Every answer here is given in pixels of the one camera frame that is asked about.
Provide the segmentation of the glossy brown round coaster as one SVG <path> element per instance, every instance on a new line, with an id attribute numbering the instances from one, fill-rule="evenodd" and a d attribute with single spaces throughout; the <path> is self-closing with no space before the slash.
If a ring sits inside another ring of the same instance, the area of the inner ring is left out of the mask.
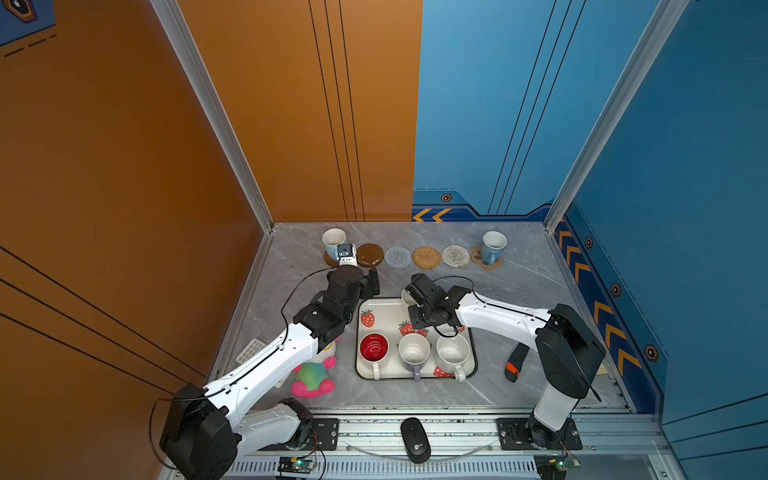
<path id="1" fill-rule="evenodd" d="M 384 250 L 375 243 L 366 243 L 356 250 L 356 260 L 359 266 L 365 268 L 377 267 L 384 261 Z"/>

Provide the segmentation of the grey woven round coaster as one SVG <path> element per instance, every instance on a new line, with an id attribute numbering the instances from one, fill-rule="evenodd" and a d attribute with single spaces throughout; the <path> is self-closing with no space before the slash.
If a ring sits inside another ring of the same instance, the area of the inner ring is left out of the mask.
<path id="1" fill-rule="evenodd" d="M 412 264 L 412 253 L 401 246 L 392 246 L 384 254 L 384 262 L 393 269 L 405 269 Z"/>

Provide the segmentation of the matte brown round coaster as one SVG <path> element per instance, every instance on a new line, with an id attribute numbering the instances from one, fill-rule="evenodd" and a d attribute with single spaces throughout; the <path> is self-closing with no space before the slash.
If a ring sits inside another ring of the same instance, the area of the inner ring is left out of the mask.
<path id="1" fill-rule="evenodd" d="M 323 253 L 323 260 L 329 267 L 338 267 L 339 261 L 337 258 L 328 254 L 327 251 Z"/>

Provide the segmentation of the tan rattan round coaster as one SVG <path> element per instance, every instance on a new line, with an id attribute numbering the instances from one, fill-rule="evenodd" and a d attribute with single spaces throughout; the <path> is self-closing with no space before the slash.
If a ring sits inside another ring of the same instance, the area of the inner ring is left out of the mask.
<path id="1" fill-rule="evenodd" d="M 429 246 L 423 246 L 415 249 L 412 253 L 413 263 L 424 270 L 437 268 L 442 262 L 441 253 Z"/>

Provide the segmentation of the white woven round coaster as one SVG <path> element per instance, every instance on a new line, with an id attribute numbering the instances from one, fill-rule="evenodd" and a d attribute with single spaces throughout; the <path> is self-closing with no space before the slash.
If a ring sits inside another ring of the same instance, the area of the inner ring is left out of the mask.
<path id="1" fill-rule="evenodd" d="M 471 261 L 469 251 L 459 245 L 449 245 L 441 252 L 442 262 L 451 268 L 463 268 Z"/>

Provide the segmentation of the light blue mug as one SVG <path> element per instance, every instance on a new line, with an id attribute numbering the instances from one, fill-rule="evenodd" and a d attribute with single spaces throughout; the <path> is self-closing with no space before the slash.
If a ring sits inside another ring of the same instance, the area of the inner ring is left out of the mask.
<path id="1" fill-rule="evenodd" d="M 339 259 L 338 248 L 346 242 L 346 239 L 346 233 L 340 228 L 330 228 L 322 234 L 321 240 L 325 247 L 325 253 L 332 261 Z"/>

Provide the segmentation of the brown paw print coaster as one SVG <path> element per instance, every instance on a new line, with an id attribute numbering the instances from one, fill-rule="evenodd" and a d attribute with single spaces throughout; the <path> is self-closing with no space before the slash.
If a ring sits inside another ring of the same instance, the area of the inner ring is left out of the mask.
<path id="1" fill-rule="evenodd" d="M 471 261 L 473 263 L 479 265 L 483 270 L 485 270 L 487 272 L 497 270 L 501 266 L 503 266 L 504 263 L 505 263 L 504 259 L 500 258 L 493 265 L 486 265 L 482 261 L 482 246 L 481 245 L 478 245 L 478 246 L 472 248 Z"/>

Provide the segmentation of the white mug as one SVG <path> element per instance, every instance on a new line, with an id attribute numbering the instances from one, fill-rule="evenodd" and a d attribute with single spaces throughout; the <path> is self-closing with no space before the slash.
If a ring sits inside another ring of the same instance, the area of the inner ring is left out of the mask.
<path id="1" fill-rule="evenodd" d="M 403 289 L 401 291 L 401 299 L 406 306 L 412 306 L 417 304 L 417 302 L 414 300 L 414 298 L 410 295 L 410 293 L 406 289 Z"/>
<path id="2" fill-rule="evenodd" d="M 467 378 L 465 364 L 470 358 L 470 344 L 462 336 L 440 337 L 435 346 L 436 378 L 455 378 L 464 382 Z"/>

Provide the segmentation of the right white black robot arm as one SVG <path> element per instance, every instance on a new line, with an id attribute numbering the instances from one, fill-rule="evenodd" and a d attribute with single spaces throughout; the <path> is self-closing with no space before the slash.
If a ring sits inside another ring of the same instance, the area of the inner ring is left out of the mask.
<path id="1" fill-rule="evenodd" d="M 547 385 L 522 434 L 534 449 L 542 450 L 559 450 L 568 440 L 577 440 L 571 414 L 592 391 L 606 348 L 575 309 L 565 304 L 549 310 L 508 304 L 462 286 L 444 290 L 425 274 L 413 275 L 405 291 L 415 302 L 408 315 L 416 329 L 480 329 L 535 352 Z"/>

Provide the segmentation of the white strawberry tray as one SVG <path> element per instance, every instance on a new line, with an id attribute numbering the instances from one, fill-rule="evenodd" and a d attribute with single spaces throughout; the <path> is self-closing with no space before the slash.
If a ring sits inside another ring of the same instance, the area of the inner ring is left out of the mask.
<path id="1" fill-rule="evenodd" d="M 366 380 L 459 379 L 477 370 L 471 332 L 449 325 L 417 329 L 400 298 L 364 301 L 358 310 L 356 370 Z"/>

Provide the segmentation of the red inside mug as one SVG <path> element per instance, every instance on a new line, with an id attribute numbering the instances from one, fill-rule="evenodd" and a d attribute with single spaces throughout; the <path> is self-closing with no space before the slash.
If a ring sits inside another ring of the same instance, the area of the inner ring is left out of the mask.
<path id="1" fill-rule="evenodd" d="M 371 368 L 372 378 L 380 380 L 390 360 L 389 340 L 381 333 L 368 333 L 359 342 L 358 355 Z"/>

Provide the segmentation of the black computer mouse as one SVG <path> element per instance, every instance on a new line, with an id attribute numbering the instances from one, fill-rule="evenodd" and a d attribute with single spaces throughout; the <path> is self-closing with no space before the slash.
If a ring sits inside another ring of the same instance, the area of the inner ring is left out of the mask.
<path id="1" fill-rule="evenodd" d="M 406 418 L 400 430 L 408 459 L 414 464 L 427 462 L 431 457 L 431 445 L 421 421 L 416 417 Z"/>

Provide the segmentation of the left green circuit board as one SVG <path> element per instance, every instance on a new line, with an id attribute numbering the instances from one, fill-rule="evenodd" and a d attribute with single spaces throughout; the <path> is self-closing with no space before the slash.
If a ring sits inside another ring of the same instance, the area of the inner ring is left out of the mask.
<path id="1" fill-rule="evenodd" d="M 278 478 L 308 479 L 318 472 L 317 461 L 306 457 L 280 457 L 276 467 Z"/>

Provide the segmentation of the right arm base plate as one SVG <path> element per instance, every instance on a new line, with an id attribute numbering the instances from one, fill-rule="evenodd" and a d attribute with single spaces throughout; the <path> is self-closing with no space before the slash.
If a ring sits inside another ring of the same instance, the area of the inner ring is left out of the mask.
<path id="1" fill-rule="evenodd" d="M 583 449 L 583 443 L 575 421 L 568 418 L 562 428 L 550 430 L 530 417 L 499 418 L 496 420 L 502 450 L 569 450 Z"/>

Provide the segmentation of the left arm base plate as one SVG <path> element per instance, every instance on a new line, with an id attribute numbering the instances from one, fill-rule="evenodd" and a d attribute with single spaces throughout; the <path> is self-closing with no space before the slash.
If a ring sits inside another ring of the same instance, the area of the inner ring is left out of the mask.
<path id="1" fill-rule="evenodd" d="M 318 441 L 319 448 L 324 452 L 335 451 L 338 446 L 339 428 L 338 418 L 314 418 L 301 449 L 311 450 L 315 447 L 315 441 Z"/>

